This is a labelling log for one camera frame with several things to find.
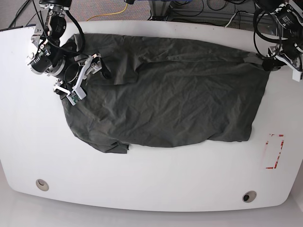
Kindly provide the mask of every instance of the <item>yellow cable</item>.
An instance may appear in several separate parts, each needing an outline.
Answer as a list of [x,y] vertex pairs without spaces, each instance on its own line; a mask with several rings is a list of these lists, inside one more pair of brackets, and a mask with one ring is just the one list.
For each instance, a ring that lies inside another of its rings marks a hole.
[[114,14],[123,13],[123,12],[126,10],[127,6],[128,6],[128,4],[126,4],[124,10],[122,10],[122,11],[120,11],[120,12],[116,12],[116,13],[106,13],[106,14],[96,15],[96,16],[93,16],[93,17],[87,19],[86,21],[89,21],[89,20],[91,20],[91,19],[93,19],[93,18],[95,18],[95,17],[110,16],[110,15],[114,15]]

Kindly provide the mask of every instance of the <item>wrinkled cloth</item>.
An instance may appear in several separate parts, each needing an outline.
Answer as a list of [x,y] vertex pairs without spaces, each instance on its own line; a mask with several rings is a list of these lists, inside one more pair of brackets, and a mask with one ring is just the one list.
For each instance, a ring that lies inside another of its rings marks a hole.
[[[62,100],[73,134],[105,153],[247,141],[269,72],[255,53],[188,39],[85,34],[112,78],[90,74],[87,97]],[[80,36],[72,37],[80,43]]]

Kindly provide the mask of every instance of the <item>white surface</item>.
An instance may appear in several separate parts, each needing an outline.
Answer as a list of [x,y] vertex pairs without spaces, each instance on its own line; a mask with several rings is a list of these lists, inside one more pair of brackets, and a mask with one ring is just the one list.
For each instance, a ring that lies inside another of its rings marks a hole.
[[0,163],[1,227],[302,227],[290,196],[278,207],[203,213],[146,212],[84,206],[11,190]]
[[303,212],[303,165],[301,165],[301,168],[299,169],[291,194]]
[[[230,28],[151,21],[81,26],[90,33],[191,38],[254,51],[252,32]],[[74,32],[76,27],[68,24],[63,40]],[[60,99],[52,93],[54,79],[25,66],[32,33],[32,28],[0,33],[0,159],[14,190],[93,206],[156,211],[249,209],[287,199],[303,159],[303,83],[292,80],[289,68],[271,73],[248,142],[132,145],[127,155],[103,154],[73,136]],[[258,43],[266,53],[268,44]],[[285,135],[274,170],[260,167],[269,133]],[[38,190],[37,179],[45,180],[50,190]],[[244,203],[242,196],[252,190],[257,198]]]

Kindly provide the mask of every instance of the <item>white table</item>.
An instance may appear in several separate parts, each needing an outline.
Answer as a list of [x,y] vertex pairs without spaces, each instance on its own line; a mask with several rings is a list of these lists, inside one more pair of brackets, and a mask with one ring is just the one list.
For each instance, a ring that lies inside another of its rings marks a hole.
[[[255,51],[252,32],[157,21],[93,21],[87,33],[188,38]],[[77,29],[68,24],[65,42]],[[283,203],[303,159],[303,83],[284,67],[270,74],[247,142],[205,141],[179,148],[131,145],[104,154],[80,141],[65,121],[54,78],[25,65],[33,28],[0,33],[0,160],[12,189],[92,206],[154,211],[240,210]],[[268,43],[258,39],[266,53]],[[274,166],[283,134],[283,149]],[[265,143],[269,140],[267,150]],[[39,190],[43,179],[50,189]],[[256,191],[251,203],[242,201]]]

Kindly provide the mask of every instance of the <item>metal grommet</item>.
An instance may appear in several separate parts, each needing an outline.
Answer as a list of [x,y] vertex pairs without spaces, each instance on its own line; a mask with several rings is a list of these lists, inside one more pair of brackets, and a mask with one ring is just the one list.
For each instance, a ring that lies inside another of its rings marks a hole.
[[49,189],[48,184],[44,180],[41,180],[41,179],[36,180],[36,185],[40,190],[42,190],[44,192],[48,191],[48,189]]
[[253,202],[256,197],[257,197],[257,193],[255,191],[250,191],[245,195],[243,195],[242,200],[243,202],[249,203],[249,202]]

